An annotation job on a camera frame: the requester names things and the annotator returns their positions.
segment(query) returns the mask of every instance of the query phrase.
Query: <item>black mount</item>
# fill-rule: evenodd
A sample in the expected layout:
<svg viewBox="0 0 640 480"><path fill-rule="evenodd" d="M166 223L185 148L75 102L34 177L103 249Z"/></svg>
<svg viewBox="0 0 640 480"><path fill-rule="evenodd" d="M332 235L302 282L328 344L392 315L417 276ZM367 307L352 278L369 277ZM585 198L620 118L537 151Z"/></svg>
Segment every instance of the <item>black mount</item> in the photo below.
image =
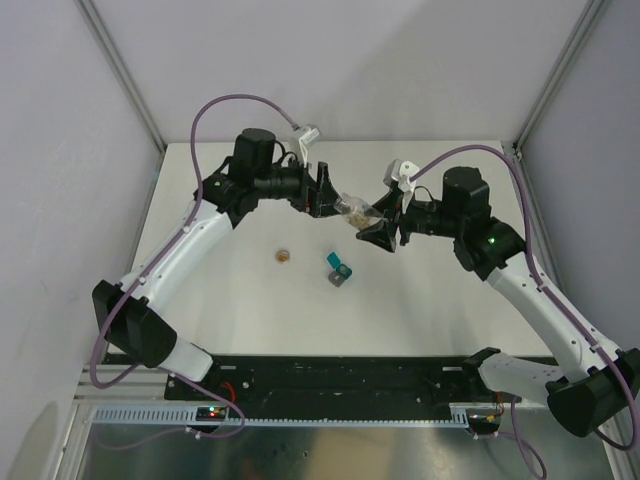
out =
<svg viewBox="0 0 640 480"><path fill-rule="evenodd" d="M121 286L101 280L91 292L98 328L102 328L109 312L122 297ZM145 367L154 368L169 356L178 334L147 303L144 297L129 297L105 339Z"/></svg>
<svg viewBox="0 0 640 480"><path fill-rule="evenodd" d="M273 162L276 137L257 128L245 129L236 138L233 155L204 180L204 200L227 213L235 228L261 199L287 199L293 208L314 218L337 215L339 195L329 179L329 167L318 163L314 180L309 167L297 161L286 166ZM222 170L228 166L228 172Z"/></svg>

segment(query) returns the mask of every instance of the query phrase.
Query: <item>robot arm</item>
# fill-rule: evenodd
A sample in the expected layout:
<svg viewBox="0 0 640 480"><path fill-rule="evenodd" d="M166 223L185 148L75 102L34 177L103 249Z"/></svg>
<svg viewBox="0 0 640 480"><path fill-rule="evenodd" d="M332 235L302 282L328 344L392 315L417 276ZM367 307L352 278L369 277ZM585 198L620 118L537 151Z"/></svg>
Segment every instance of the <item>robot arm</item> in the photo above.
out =
<svg viewBox="0 0 640 480"><path fill-rule="evenodd" d="M315 218L338 214L333 208L338 194L329 180L327 165L318 164L314 180L306 162L306 149L319 133L314 127L300 130L299 149L304 149L304 159L286 166L273 163L276 138L271 132L245 130L236 139L233 155L204 180L203 201L190 226L183 226L185 216L145 262L117 284L103 280L94 288L96 317L102 327L124 292L136 280L140 284L116 314L106 340L146 367L162 367L194 381L202 380L212 366L211 355L179 338L163 316L176 289L205 253L235 229L261 199L287 199L296 210ZM184 235L171 245L180 229ZM162 259L143 277L142 272L165 249Z"/></svg>
<svg viewBox="0 0 640 480"><path fill-rule="evenodd" d="M415 165L399 160L389 167L385 184L390 190L373 205L382 220L356 237L389 252L395 251L397 233L400 245L406 245L413 233L452 238L462 267L500 292L542 338L558 363L557 367L542 365L487 348L465 362L471 378L490 390L547 404L558 422L580 437L624 408L625 397L610 368L531 278L524 240L509 225L491 216L489 186L479 170L448 170L442 200L429 202L413 197L415 184L410 185L407 178L415 171ZM640 389L640 351L621 351L578 312L544 272L541 276L546 280L544 287L560 298L599 347L615 360L635 397Z"/></svg>

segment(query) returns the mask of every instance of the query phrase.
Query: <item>plastic bag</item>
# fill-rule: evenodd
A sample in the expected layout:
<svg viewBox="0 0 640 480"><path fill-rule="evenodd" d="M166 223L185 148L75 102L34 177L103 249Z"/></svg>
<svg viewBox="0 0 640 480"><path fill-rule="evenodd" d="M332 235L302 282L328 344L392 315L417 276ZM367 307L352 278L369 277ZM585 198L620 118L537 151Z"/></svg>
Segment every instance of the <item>plastic bag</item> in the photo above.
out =
<svg viewBox="0 0 640 480"><path fill-rule="evenodd" d="M349 225L364 230L382 219L382 214L359 197L343 193L336 200L334 208L340 212Z"/></svg>

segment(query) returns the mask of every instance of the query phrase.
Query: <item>white wall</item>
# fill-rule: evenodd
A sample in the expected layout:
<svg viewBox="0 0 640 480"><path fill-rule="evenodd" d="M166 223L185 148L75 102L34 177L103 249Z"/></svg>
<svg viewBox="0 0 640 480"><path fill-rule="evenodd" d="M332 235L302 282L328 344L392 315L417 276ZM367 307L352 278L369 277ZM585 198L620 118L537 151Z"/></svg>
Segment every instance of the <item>white wall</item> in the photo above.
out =
<svg viewBox="0 0 640 480"><path fill-rule="evenodd" d="M0 478L41 477L158 153L70 0L0 7Z"/></svg>
<svg viewBox="0 0 640 480"><path fill-rule="evenodd" d="M567 295L640 347L640 3L612 2L524 156Z"/></svg>
<svg viewBox="0 0 640 480"><path fill-rule="evenodd" d="M96 0L169 142L265 95L325 138L515 137L586 0ZM273 113L229 105L201 138Z"/></svg>

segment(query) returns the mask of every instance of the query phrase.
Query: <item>white table surface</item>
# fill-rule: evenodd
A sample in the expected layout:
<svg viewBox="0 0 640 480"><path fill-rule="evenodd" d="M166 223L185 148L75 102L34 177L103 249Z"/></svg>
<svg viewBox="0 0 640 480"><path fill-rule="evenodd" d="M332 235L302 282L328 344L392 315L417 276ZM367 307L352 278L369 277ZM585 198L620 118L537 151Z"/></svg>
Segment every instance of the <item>white table surface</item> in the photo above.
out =
<svg viewBox="0 0 640 480"><path fill-rule="evenodd" d="M382 178L393 159L421 166L466 143L322 142L310 161L314 175L318 161L329 164L339 192L373 203L387 190ZM501 148L499 142L482 143ZM203 175L232 150L232 143L199 144ZM439 198L443 173L456 165L481 169L494 215L522 234L509 173L489 153L459 154L419 184ZM189 145L169 145L136 263L180 220L194 190ZM424 191L417 195L427 198ZM408 246L390 254L355 234L339 216L312 219L285 200L263 200L191 273L165 320L214 354L469 355L493 346L516 355L549 355L502 296L462 269L452 240L414 234ZM289 263L276 262L281 248L291 252ZM327 280L332 251L353 269L340 288Z"/></svg>

